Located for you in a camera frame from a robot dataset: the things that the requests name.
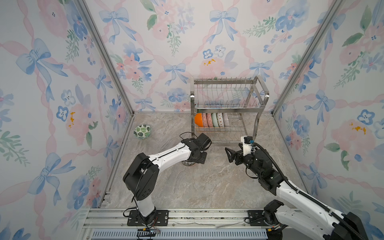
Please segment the dark speckled bowl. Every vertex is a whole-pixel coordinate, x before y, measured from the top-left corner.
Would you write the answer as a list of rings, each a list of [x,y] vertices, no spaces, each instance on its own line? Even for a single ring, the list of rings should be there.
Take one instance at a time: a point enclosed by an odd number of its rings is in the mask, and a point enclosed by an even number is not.
[[[184,166],[190,167],[190,166],[193,166],[193,165],[195,164],[195,162],[182,161],[182,164],[183,164]]]

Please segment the pale green celadon bowl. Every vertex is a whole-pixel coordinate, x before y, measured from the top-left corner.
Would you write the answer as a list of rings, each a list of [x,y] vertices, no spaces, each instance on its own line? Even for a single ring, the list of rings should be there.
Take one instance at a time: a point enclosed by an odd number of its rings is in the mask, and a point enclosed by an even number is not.
[[[218,119],[217,119],[217,114],[216,113],[211,113],[211,118],[212,118],[212,123],[215,128],[219,127]]]

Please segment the pink purple bowl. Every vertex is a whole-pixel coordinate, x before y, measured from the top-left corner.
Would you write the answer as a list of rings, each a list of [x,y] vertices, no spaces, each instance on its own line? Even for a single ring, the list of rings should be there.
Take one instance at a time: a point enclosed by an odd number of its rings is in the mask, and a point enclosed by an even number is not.
[[[201,113],[201,115],[202,115],[203,127],[207,128],[209,126],[207,121],[207,115],[206,113]]]

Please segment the orange white bowl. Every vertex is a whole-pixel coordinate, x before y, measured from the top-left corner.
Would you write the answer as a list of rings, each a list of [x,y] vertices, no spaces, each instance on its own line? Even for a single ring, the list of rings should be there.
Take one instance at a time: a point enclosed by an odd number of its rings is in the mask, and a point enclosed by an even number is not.
[[[201,113],[196,114],[194,120],[195,120],[195,124],[198,127],[204,127],[203,117]]]

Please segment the dark patterned bowl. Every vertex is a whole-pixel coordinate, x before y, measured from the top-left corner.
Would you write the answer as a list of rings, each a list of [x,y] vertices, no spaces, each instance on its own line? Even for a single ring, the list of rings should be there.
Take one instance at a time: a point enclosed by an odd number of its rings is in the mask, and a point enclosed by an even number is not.
[[[210,113],[206,113],[206,118],[207,118],[207,123],[209,128],[213,128],[213,120],[212,120],[212,115]]]

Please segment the green geometric pattern bowl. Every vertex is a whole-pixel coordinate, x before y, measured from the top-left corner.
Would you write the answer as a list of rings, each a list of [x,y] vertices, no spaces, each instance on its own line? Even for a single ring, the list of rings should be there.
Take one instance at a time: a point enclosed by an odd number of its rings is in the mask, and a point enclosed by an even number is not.
[[[217,121],[220,128],[225,127],[224,118],[222,113],[217,113]]]

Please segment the stainless steel dish rack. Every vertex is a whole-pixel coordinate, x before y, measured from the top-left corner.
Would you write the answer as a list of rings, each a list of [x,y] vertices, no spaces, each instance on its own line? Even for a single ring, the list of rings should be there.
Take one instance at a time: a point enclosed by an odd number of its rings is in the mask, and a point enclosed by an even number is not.
[[[207,135],[218,145],[237,144],[242,136],[255,138],[270,98],[266,83],[253,78],[191,78],[191,132]],[[227,113],[230,127],[204,128],[195,124],[198,113]]]

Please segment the purple glass bowl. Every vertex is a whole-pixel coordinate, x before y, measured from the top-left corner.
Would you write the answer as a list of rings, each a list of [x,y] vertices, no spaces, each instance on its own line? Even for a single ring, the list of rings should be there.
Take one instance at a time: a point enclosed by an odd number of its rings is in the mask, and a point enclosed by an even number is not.
[[[225,127],[230,127],[230,121],[227,113],[223,113],[223,120]]]

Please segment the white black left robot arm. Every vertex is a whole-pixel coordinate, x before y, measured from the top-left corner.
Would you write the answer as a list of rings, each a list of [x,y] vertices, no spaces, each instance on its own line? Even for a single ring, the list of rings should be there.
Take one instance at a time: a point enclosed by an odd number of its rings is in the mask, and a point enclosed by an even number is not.
[[[141,217],[148,218],[156,212],[152,201],[158,176],[164,170],[180,162],[204,164],[206,150],[211,146],[211,139],[200,134],[197,137],[182,139],[174,147],[161,153],[147,156],[138,154],[123,176],[123,182],[133,194],[133,201]]]

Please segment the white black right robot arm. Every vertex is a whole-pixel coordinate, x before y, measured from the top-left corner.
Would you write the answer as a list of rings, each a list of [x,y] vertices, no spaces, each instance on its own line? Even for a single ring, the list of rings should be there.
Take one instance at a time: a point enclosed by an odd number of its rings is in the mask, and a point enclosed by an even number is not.
[[[263,220],[270,226],[280,226],[277,230],[272,229],[272,233],[291,227],[313,240],[368,239],[363,222],[357,215],[344,214],[302,191],[288,180],[262,146],[256,145],[256,150],[249,154],[245,148],[237,152],[226,148],[225,151],[229,162],[245,165],[265,190],[299,209],[296,212],[278,200],[268,203]]]

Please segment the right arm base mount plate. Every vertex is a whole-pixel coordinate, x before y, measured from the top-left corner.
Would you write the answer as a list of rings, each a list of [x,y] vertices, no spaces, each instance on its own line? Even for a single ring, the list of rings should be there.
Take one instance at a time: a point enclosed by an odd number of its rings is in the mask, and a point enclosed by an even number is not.
[[[250,226],[278,228],[281,225],[275,213],[264,210],[248,210],[247,214],[244,222]]]

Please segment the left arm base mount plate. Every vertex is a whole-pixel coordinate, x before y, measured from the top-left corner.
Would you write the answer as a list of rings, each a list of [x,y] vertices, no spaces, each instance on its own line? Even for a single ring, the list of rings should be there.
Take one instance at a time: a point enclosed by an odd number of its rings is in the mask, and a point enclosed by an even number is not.
[[[169,210],[154,210],[144,217],[138,210],[130,211],[127,226],[130,227],[166,227],[169,221]]]

